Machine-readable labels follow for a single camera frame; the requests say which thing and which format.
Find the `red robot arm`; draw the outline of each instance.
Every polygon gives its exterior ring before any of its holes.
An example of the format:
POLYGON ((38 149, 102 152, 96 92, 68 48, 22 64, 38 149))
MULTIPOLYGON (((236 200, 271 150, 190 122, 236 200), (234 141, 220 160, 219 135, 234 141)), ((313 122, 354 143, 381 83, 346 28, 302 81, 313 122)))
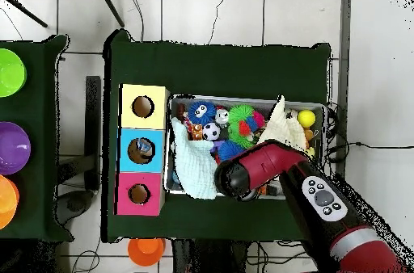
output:
POLYGON ((242 195, 279 175, 303 245, 322 273, 408 273, 340 190, 300 153, 269 140, 218 166, 216 187, 242 195))

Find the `towel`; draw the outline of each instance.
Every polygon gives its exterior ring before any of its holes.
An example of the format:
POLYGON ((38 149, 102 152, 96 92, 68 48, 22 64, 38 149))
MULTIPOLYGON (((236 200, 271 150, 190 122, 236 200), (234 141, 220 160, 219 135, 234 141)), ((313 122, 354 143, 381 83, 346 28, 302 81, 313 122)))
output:
POLYGON ((217 163, 210 154, 214 143, 189 141, 187 129, 177 118, 171 119, 175 136, 175 172, 185 192, 193 198, 213 200, 217 189, 214 171, 217 163))
POLYGON ((269 116, 266 129, 261 134, 258 144, 267 139, 276 139, 283 144, 287 144, 295 149, 305 151, 306 138, 302 126, 298 122, 296 111, 290 111, 292 117, 286 119, 285 97, 276 103, 272 114, 269 116))

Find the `green mat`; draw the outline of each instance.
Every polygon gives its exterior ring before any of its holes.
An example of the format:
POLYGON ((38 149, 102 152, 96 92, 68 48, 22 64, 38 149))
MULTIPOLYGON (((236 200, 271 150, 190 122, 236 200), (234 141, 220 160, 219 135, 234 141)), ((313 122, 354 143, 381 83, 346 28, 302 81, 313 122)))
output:
POLYGON ((19 189, 20 198, 15 217, 0 230, 0 238, 71 240, 70 233, 53 217, 57 182, 55 72, 57 57, 67 40, 67 36, 53 36, 43 43, 0 42, 0 48, 16 53, 27 70, 23 88, 0 98, 0 121, 22 127, 32 146, 27 165, 7 176, 19 189))
POLYGON ((110 111, 110 116, 103 122, 103 234, 110 240, 114 237, 251 241, 302 238, 284 200, 239 203, 226 197, 212 201, 168 194, 160 216, 113 215, 117 91, 120 83, 129 83, 165 86, 172 94, 249 99, 276 99, 283 94, 288 101, 325 104, 329 44, 313 48, 276 45, 245 48, 137 43, 131 42, 125 30, 117 30, 107 39, 104 51, 103 108, 110 111))

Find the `gray button panel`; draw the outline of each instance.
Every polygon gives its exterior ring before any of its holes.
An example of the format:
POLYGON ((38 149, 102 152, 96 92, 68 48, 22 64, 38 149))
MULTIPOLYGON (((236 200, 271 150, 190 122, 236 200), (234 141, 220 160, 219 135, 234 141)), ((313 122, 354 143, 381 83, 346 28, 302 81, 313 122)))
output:
POLYGON ((318 215, 326 222, 339 221, 348 212, 344 202, 320 177, 307 177, 303 181, 302 192, 318 215))

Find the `yellow cube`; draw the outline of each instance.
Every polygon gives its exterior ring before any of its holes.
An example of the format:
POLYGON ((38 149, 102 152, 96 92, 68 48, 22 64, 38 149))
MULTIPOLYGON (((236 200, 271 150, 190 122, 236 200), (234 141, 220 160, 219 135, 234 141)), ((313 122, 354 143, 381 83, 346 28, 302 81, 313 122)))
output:
POLYGON ((122 128, 165 129, 167 100, 165 86, 121 84, 122 128))

